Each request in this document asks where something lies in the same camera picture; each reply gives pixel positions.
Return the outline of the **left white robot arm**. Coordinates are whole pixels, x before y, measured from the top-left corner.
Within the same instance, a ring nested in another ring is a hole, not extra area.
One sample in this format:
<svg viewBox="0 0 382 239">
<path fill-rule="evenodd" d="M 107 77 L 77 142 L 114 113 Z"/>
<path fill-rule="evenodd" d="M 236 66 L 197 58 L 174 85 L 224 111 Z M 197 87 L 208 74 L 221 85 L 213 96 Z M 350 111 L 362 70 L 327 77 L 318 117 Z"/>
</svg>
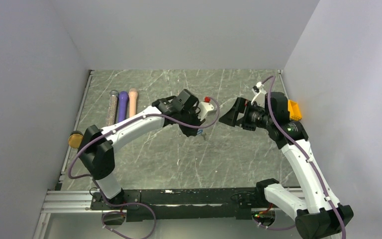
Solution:
<svg viewBox="0 0 382 239">
<path fill-rule="evenodd" d="M 115 177 L 115 154 L 137 138 L 171 124 L 178 124 L 182 133 L 196 136 L 206 117 L 216 111 L 210 102 L 194 95 L 170 96 L 154 101 L 140 113 L 116 124 L 98 128 L 91 125 L 83 134 L 75 159 L 80 159 L 98 188 L 103 202 L 110 209 L 122 205 L 124 190 Z"/>
</svg>

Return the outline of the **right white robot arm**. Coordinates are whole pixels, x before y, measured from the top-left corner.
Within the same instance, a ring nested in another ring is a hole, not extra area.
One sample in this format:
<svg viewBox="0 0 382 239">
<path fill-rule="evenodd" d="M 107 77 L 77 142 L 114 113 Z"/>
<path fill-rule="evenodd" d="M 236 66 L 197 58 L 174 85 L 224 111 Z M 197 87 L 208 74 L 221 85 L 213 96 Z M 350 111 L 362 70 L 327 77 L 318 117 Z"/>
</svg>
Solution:
<svg viewBox="0 0 382 239">
<path fill-rule="evenodd" d="M 303 200 L 285 189 L 278 180 L 266 179 L 257 182 L 255 187 L 254 199 L 259 206 L 266 207 L 271 203 L 279 207 L 294 220 L 303 239 L 346 238 L 346 225 L 354 212 L 350 205 L 341 204 L 328 186 L 303 125 L 290 118 L 285 94 L 266 94 L 264 107 L 239 97 L 219 122 L 244 130 L 267 130 L 296 175 Z"/>
</svg>

